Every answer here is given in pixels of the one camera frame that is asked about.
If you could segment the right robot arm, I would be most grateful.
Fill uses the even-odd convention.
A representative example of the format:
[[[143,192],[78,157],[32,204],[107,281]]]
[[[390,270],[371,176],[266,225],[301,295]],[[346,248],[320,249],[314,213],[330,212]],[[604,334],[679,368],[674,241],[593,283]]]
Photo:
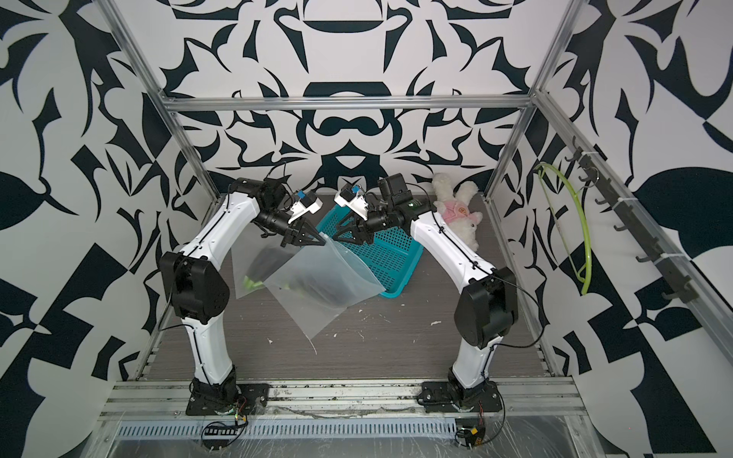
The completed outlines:
[[[380,179],[381,196],[347,183],[335,203],[349,209],[332,236],[336,242],[372,244],[377,233],[399,228],[438,261],[460,293],[454,323],[461,336],[449,383],[466,397],[488,381],[494,351],[518,319],[517,282],[508,268],[483,260],[450,229],[435,205],[416,198],[400,174]]]

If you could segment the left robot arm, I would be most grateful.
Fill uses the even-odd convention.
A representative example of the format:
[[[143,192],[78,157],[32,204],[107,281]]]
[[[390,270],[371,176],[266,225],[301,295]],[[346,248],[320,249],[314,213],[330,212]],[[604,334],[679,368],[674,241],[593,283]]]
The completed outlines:
[[[191,343],[195,361],[192,398],[224,410],[240,397],[236,369],[225,343],[223,311],[230,288],[220,270],[242,231],[255,225],[281,244],[323,246],[326,241],[304,215],[323,204],[313,192],[290,194],[286,179],[237,179],[229,184],[213,217],[188,244],[160,258],[166,300]]]

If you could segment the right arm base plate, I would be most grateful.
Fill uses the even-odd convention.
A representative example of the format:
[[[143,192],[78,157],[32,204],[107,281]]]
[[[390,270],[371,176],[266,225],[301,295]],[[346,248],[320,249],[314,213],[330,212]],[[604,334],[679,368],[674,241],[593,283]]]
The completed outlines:
[[[472,389],[464,389],[457,382],[424,382],[416,397],[427,413],[499,412],[502,410],[497,385],[485,382]]]

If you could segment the teal plastic basket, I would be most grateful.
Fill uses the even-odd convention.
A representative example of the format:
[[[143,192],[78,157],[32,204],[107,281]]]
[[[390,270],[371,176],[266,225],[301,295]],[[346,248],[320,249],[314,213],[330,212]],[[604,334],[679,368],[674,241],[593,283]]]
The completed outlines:
[[[372,244],[344,244],[384,286],[382,296],[399,297],[418,265],[424,247],[399,227],[377,232]]]

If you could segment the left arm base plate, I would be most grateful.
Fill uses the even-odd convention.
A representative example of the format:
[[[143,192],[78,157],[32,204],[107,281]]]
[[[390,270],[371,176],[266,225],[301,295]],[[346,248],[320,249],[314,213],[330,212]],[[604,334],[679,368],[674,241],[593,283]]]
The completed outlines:
[[[248,415],[267,406],[270,388],[265,383],[238,384],[233,401],[223,401],[204,394],[202,389],[193,389],[185,414],[190,417]]]

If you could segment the translucent zip bag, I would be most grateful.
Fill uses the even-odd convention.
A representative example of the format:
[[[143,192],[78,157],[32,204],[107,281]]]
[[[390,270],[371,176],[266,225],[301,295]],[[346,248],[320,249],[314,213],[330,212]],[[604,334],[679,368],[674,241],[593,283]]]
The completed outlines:
[[[325,233],[326,244],[302,248],[266,281],[265,287],[313,339],[349,307],[385,291],[370,268]]]
[[[231,248],[236,298],[265,287],[265,281],[294,257],[298,247],[281,246],[282,237],[263,237],[254,224],[247,225]]]

